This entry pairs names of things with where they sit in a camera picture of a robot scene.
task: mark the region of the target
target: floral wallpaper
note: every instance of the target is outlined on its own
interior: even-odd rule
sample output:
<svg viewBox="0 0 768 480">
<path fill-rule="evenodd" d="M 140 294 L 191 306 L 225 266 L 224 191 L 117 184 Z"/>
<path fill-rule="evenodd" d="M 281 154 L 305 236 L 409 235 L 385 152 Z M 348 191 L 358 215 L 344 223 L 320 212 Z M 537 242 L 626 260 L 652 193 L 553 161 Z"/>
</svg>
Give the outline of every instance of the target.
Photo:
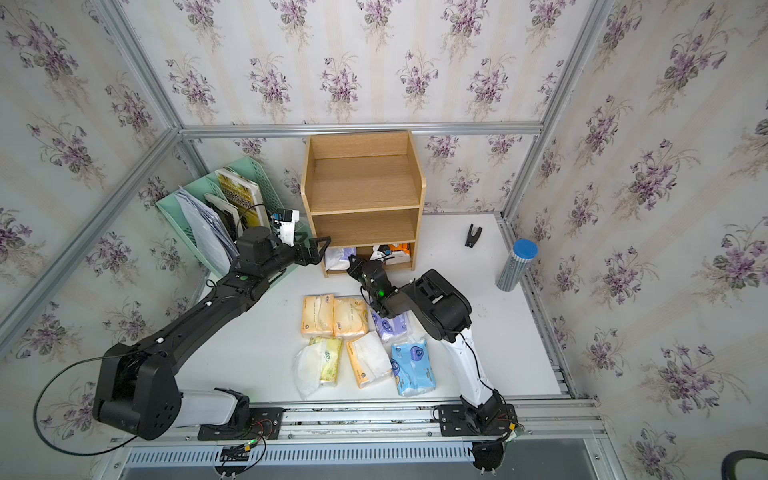
<svg viewBox="0 0 768 480">
<path fill-rule="evenodd" d="M 0 31 L 2 315 L 161 126 L 90 2 L 0 0 Z"/>
<path fill-rule="evenodd" d="M 727 453 L 768 452 L 758 3 L 616 2 L 514 219 L 628 478 L 714 480 Z"/>
<path fill-rule="evenodd" d="M 424 211 L 501 211 L 531 146 L 531 135 L 415 136 L 427 194 Z M 206 139 L 196 145 L 211 170 L 238 158 L 258 161 L 286 207 L 303 212 L 299 138 Z"/>
<path fill-rule="evenodd" d="M 0 360 L 0 418 L 15 432 L 0 441 L 6 475 L 38 477 L 57 472 L 61 478 L 91 477 L 89 458 L 46 452 L 41 460 L 35 454 L 44 447 L 30 426 L 31 404 L 43 385 L 65 366 L 103 355 L 115 343 L 134 343 L 194 303 L 191 297 L 203 269 L 189 249 L 180 246 L 176 233 L 154 205 L 147 206 L 150 198 L 161 196 L 158 192 L 167 194 L 158 185 L 191 180 L 187 168 L 169 155 Z M 15 213 L 4 210 L 2 215 Z M 26 238 L 25 229 L 15 225 L 12 222 L 8 251 L 31 246 L 14 241 Z M 123 436 L 91 416 L 98 368 L 98 362 L 73 368 L 51 385 L 41 401 L 41 429 L 63 449 L 93 452 L 103 449 L 112 437 Z"/>
<path fill-rule="evenodd" d="M 590 2 L 121 6 L 186 124 L 300 124 L 541 119 Z M 617 15 L 613 42 L 639 18 Z"/>
</svg>

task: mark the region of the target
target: wooden shelf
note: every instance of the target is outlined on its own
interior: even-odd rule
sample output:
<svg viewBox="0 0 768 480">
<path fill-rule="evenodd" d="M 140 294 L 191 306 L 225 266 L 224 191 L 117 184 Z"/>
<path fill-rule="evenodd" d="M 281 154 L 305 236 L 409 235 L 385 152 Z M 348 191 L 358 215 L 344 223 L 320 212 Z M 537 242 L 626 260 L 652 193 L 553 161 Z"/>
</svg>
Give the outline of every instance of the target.
<svg viewBox="0 0 768 480">
<path fill-rule="evenodd" d="M 414 244 L 411 243 L 411 252 L 413 252 Z M 359 257 L 362 257 L 366 260 L 368 260 L 371 257 L 371 254 L 373 253 L 373 245 L 372 246 L 366 246 L 366 247 L 357 247 L 357 255 Z M 413 270 L 413 262 L 403 262 L 403 263 L 395 263 L 394 265 L 387 265 L 384 264 L 384 270 Z M 328 275 L 346 275 L 346 270 L 327 270 L 326 273 Z"/>
<path fill-rule="evenodd" d="M 315 161 L 312 215 L 419 208 L 406 155 Z"/>
<path fill-rule="evenodd" d="M 306 142 L 301 197 L 313 234 L 331 237 L 332 248 L 410 243 L 411 261 L 388 270 L 415 268 L 426 187 L 410 132 L 313 135 Z"/>
<path fill-rule="evenodd" d="M 384 210 L 314 217 L 316 235 L 331 237 L 331 247 L 366 247 L 416 241 L 418 209 Z"/>
</svg>

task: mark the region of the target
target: cylindrical container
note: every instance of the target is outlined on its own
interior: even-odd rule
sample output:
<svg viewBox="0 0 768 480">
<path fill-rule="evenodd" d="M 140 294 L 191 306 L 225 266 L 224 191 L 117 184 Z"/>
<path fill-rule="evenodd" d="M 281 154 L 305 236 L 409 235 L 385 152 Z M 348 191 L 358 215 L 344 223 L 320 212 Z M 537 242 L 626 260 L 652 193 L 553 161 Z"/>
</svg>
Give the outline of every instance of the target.
<svg viewBox="0 0 768 480">
<path fill-rule="evenodd" d="M 504 291 L 511 292 L 518 284 L 520 277 L 525 272 L 525 267 L 538 254 L 538 247 L 530 240 L 520 239 L 515 242 L 502 274 L 499 276 L 496 286 Z"/>
</svg>

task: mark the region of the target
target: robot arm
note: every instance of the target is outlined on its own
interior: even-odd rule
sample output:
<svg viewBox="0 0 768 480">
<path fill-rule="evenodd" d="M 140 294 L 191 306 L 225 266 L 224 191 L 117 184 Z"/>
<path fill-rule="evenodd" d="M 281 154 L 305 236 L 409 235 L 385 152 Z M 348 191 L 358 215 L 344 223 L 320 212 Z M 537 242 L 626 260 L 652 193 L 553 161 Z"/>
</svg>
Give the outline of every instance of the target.
<svg viewBox="0 0 768 480">
<path fill-rule="evenodd" d="M 379 315 L 394 318 L 411 310 L 424 330 L 448 348 L 466 407 L 467 425 L 478 435 L 487 433 L 506 409 L 475 354 L 469 319 L 472 307 L 467 299 L 436 270 L 396 288 L 389 282 L 382 260 L 352 255 L 347 273 L 362 284 L 371 308 Z"/>
<path fill-rule="evenodd" d="M 152 440 L 172 425 L 181 426 L 177 422 L 181 410 L 187 412 L 183 415 L 186 418 L 190 418 L 189 412 L 193 414 L 191 418 L 205 416 L 205 412 L 194 415 L 196 405 L 201 404 L 194 399 L 203 400 L 202 397 L 183 395 L 174 376 L 215 332 L 255 305 L 274 278 L 282 275 L 288 266 L 320 263 L 330 238 L 311 239 L 307 248 L 304 246 L 306 235 L 302 235 L 296 246 L 290 247 L 275 238 L 268 228 L 246 230 L 237 239 L 240 256 L 232 263 L 229 273 L 197 305 L 132 346 L 118 343 L 107 350 L 96 387 L 94 418 Z M 319 251 L 318 242 L 325 242 Z M 213 405 L 213 410 L 220 405 L 227 405 L 228 409 L 214 412 L 211 419 L 199 423 L 217 423 L 215 419 L 232 416 L 233 398 L 236 398 L 232 392 L 205 395 L 204 402 Z M 238 407 L 244 405 L 246 418 L 241 415 L 236 423 L 245 424 L 248 398 L 241 396 L 237 400 Z"/>
</svg>

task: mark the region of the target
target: white table surface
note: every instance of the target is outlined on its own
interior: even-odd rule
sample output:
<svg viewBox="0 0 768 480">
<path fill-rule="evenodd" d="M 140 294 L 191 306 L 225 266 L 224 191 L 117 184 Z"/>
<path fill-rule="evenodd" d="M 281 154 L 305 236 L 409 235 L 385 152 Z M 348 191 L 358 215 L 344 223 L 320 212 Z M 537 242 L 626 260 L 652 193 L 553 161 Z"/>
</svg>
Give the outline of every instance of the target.
<svg viewBox="0 0 768 480">
<path fill-rule="evenodd" d="M 464 246 L 470 223 L 483 229 L 474 248 Z M 495 286 L 506 257 L 493 215 L 425 215 L 416 270 L 396 270 L 389 279 L 402 285 L 431 268 L 438 270 L 472 305 L 475 351 L 494 387 L 504 396 L 560 394 L 522 289 L 502 292 Z M 324 278 L 319 266 L 300 266 L 187 360 L 176 375 L 179 388 L 220 387 L 245 393 L 251 402 L 300 402 L 293 358 L 309 344 L 300 335 L 303 297 L 323 293 L 359 295 L 359 283 L 346 275 Z M 458 381 L 446 348 L 424 335 L 437 389 L 411 398 L 457 398 Z M 321 387 L 308 401 L 403 399 L 394 379 L 359 389 L 345 345 L 338 385 Z"/>
</svg>

